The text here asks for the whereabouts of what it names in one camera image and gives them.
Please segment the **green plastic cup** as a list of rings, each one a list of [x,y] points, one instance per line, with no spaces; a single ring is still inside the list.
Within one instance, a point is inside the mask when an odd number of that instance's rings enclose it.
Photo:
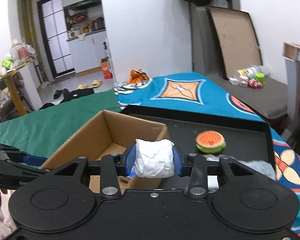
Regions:
[[[256,72],[255,73],[255,81],[259,82],[262,86],[265,85],[265,75],[262,72]]]

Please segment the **brown cardboard box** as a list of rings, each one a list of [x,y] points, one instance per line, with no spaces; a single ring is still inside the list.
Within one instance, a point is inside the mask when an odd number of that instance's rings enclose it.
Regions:
[[[104,110],[98,112],[54,152],[42,168],[54,169],[79,156],[90,161],[107,154],[123,154],[136,139],[169,139],[165,124]]]

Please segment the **yellow side table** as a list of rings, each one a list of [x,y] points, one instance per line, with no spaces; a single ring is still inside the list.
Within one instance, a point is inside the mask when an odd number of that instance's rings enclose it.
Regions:
[[[12,69],[12,70],[9,70],[6,74],[4,74],[3,76],[0,77],[0,83],[2,81],[5,81],[6,86],[9,90],[9,92],[10,92],[11,99],[14,103],[14,106],[15,106],[17,112],[19,113],[19,115],[21,115],[21,116],[26,115],[27,111],[26,111],[26,109],[24,108],[24,106],[21,102],[21,99],[20,99],[20,96],[18,94],[17,88],[16,88],[16,86],[14,84],[14,81],[13,81],[13,75],[16,74],[17,72],[19,72],[19,70],[21,70],[24,67],[31,64],[31,63],[34,63],[34,61],[33,60],[27,61],[26,63],[21,64],[18,67]]]

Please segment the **plush hamburger toy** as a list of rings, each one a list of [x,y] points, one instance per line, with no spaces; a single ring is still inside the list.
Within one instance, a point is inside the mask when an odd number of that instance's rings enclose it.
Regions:
[[[221,133],[204,131],[197,135],[196,146],[204,153],[215,154],[226,148],[226,142]]]

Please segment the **orange carton box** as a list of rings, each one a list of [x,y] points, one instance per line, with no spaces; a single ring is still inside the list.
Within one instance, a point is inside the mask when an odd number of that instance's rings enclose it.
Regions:
[[[113,78],[113,74],[110,70],[108,59],[106,57],[101,59],[100,67],[101,67],[101,70],[102,70],[102,73],[103,73],[103,76],[105,79]]]

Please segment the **black slipper pair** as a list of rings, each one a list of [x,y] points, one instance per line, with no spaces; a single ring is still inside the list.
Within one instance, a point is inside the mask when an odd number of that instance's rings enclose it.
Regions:
[[[69,94],[70,94],[70,91],[66,88],[63,90],[58,89],[55,91],[53,98],[56,100],[56,99],[60,98],[61,96],[67,97]]]

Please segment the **white kitchen cabinet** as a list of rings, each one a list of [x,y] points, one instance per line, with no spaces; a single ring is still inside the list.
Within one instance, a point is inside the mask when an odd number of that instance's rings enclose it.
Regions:
[[[105,58],[104,42],[107,38],[105,30],[87,33],[83,40],[78,37],[67,40],[72,64],[76,73],[85,72],[100,66]]]

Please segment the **white plastic bottle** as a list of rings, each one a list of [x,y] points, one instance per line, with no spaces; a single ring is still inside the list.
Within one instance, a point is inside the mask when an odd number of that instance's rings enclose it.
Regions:
[[[254,79],[255,74],[260,71],[259,67],[256,65],[252,65],[248,68],[239,69],[235,71],[235,77],[241,78],[241,77],[247,77],[249,79]]]

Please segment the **light blue fluffy sock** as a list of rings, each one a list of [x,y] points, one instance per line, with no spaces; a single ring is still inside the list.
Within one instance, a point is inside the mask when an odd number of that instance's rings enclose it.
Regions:
[[[253,160],[253,161],[246,162],[245,165],[271,178],[272,180],[276,180],[276,172],[273,169],[273,167],[270,165],[270,163],[267,163],[262,160]]]

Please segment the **orange bag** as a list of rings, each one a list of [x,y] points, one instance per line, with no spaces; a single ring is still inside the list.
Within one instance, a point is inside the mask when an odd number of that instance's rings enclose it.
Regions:
[[[130,71],[129,84],[142,82],[142,81],[146,81],[146,80],[149,80],[149,76],[147,75],[147,73],[145,71],[143,71],[141,69],[139,69],[139,70],[132,69]]]

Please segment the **green cloth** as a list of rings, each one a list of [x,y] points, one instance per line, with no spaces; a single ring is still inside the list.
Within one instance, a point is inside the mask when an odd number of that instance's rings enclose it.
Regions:
[[[0,123],[0,143],[48,158],[87,121],[105,109],[121,111],[113,89]]]

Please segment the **white soft pouch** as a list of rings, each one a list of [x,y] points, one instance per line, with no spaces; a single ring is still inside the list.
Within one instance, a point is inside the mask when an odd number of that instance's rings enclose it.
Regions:
[[[168,139],[145,141],[136,139],[135,172],[139,178],[169,178],[175,174],[174,143]]]

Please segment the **grey bench cushion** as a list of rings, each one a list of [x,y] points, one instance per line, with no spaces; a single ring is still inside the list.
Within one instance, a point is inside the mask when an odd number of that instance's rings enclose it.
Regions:
[[[281,119],[287,115],[288,86],[284,83],[266,77],[266,85],[259,89],[232,85],[218,74],[206,77],[267,120]]]

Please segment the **black shallow tray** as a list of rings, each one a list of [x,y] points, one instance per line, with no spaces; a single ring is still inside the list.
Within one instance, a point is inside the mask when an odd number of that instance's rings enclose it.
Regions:
[[[136,105],[127,106],[122,113],[165,124],[170,140],[185,154],[200,154],[196,146],[197,135],[216,131],[224,137],[226,148],[216,156],[208,155],[208,160],[218,160],[220,155],[227,155],[244,164],[262,160],[275,168],[270,127],[264,121]]]

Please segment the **black framed glass door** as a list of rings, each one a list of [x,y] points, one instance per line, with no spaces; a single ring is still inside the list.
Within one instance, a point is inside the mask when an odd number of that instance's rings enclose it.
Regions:
[[[44,49],[53,78],[73,72],[63,0],[39,0],[37,8]]]

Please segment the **blue patterned blanket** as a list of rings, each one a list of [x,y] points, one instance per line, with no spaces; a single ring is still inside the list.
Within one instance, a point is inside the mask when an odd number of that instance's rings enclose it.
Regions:
[[[195,72],[159,76],[126,85],[117,83],[114,93],[120,106],[167,108],[254,121],[262,119],[238,98]],[[274,130],[271,136],[276,179],[292,189],[300,201],[300,156]],[[300,211],[292,230],[300,236]]]

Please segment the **brown framed board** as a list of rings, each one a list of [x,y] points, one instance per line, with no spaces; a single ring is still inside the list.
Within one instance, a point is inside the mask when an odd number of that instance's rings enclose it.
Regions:
[[[228,79],[239,69],[262,65],[262,54],[249,13],[207,7],[207,16],[221,60],[221,74]]]

